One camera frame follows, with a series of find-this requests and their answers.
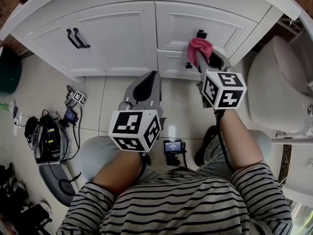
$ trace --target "green object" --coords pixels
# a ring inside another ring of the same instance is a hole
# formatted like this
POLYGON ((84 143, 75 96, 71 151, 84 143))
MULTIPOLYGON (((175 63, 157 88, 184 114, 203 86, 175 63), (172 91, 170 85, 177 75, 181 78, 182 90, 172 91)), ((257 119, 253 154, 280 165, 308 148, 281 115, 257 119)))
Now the green object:
POLYGON ((0 47, 0 96, 11 95, 22 72, 20 58, 8 47, 0 47))
POLYGON ((0 109, 3 109, 3 110, 5 110, 5 111, 10 111, 8 104, 0 104, 0 109))

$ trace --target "tile floor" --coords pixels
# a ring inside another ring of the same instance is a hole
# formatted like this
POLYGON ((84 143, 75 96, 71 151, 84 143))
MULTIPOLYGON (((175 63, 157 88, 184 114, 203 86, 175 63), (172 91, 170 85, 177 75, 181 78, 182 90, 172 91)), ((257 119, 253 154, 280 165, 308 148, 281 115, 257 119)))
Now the tile floor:
MULTIPOLYGON (((245 78, 253 57, 254 55, 249 53, 235 67, 245 78)), ((54 70, 35 55, 24 59, 22 76, 16 92, 8 97, 0 97, 0 103, 9 103, 14 99, 21 112, 21 124, 25 124, 31 116, 40 117, 43 109, 58 111, 63 116, 66 110, 64 105, 67 94, 66 85, 69 84, 88 97, 86 105, 83 107, 81 142, 83 143, 85 140, 98 135, 107 135, 112 111, 117 110, 123 99, 125 89, 133 82, 134 77, 88 77, 85 84, 80 85, 57 71, 48 75, 37 85, 25 105, 25 99, 36 82, 54 70)), ((188 167, 196 169, 193 156, 201 146, 207 128, 215 124, 212 110, 202 108, 195 81, 178 79, 162 79, 161 106, 164 110, 163 117, 166 117, 167 120, 164 130, 160 134, 160 139, 150 152, 152 166, 160 172, 169 169, 165 164, 163 155, 163 141, 179 138, 186 142, 188 167)), ((247 128, 261 129, 270 136, 275 134, 275 131, 260 128, 251 122, 247 99, 242 102, 238 114, 247 128)), ((73 140, 71 129, 68 129, 68 134, 73 140)), ((77 147, 75 142, 72 143, 72 151, 75 152, 77 147)), ((274 145, 268 160, 276 177, 278 177, 280 169, 282 150, 282 145, 274 145)), ((67 208, 60 204, 45 186, 39 175, 33 153, 24 137, 24 129, 19 128, 17 136, 14 136, 13 118, 6 111, 0 111, 0 161, 0 164, 4 165, 9 162, 14 163, 17 177, 25 182, 34 202, 37 203, 42 199, 48 201, 53 212, 53 222, 48 228, 54 233, 61 224, 67 208)), ((68 167, 72 175, 77 175, 80 172, 77 158, 71 161, 68 167)), ((84 182, 83 177, 77 180, 78 188, 84 182)))

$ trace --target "white cable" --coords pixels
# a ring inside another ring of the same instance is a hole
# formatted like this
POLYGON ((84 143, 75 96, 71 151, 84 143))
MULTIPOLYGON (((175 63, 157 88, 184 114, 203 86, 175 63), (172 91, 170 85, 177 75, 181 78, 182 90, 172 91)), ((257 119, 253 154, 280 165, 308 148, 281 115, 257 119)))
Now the white cable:
POLYGON ((27 101, 28 101, 28 98, 30 97, 30 95, 34 92, 34 90, 35 90, 35 88, 36 88, 36 86, 39 84, 39 82, 41 81, 41 80, 43 80, 46 76, 48 76, 49 74, 52 74, 52 73, 55 73, 55 72, 57 72, 57 70, 56 71, 53 71, 53 72, 49 72, 49 73, 47 73, 46 75, 44 75, 36 84, 35 84, 35 86, 34 86, 34 88, 33 88, 33 90, 30 92, 30 94, 27 96, 27 98, 26 98, 26 100, 25 100, 25 104, 24 104, 24 107, 23 108, 21 108, 21 110, 22 109, 24 109, 25 107, 26 107, 26 104, 27 104, 27 101))
POLYGON ((288 175, 287 175, 279 184, 281 185, 292 173, 294 173, 296 170, 298 170, 298 169, 300 169, 300 168, 303 168, 303 167, 306 167, 306 165, 300 166, 300 167, 298 167, 297 169, 294 169, 293 171, 291 171, 290 173, 288 173, 288 175))

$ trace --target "pink cloth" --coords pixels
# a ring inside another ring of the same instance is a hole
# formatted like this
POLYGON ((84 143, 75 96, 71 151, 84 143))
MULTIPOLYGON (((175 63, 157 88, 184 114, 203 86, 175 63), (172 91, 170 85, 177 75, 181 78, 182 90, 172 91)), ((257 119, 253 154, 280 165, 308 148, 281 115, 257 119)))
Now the pink cloth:
POLYGON ((187 58, 194 66, 198 67, 196 59, 196 50, 199 50, 203 53, 206 60, 209 61, 209 58, 213 52, 213 45, 205 39, 195 37, 191 39, 187 49, 187 58))

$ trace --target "drawer knob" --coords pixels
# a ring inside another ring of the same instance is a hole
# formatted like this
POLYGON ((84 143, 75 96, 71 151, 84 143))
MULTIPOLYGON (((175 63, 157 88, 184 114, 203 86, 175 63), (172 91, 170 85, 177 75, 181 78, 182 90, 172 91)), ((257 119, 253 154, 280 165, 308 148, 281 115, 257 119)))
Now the drawer knob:
POLYGON ((192 65, 190 63, 187 63, 185 67, 186 69, 192 69, 192 65))
POLYGON ((206 36, 207 36, 207 33, 204 32, 203 29, 200 29, 200 30, 197 32, 197 37, 199 37, 199 38, 206 39, 206 36))

